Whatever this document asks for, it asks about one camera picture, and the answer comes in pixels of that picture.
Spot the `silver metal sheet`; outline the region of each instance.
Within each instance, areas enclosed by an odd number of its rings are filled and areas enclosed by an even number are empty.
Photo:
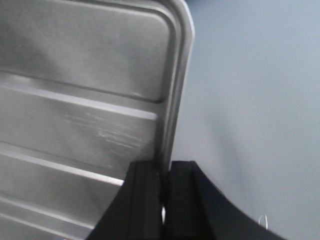
[[[168,169],[188,9],[2,0],[0,31],[0,239],[84,239],[131,161]]]

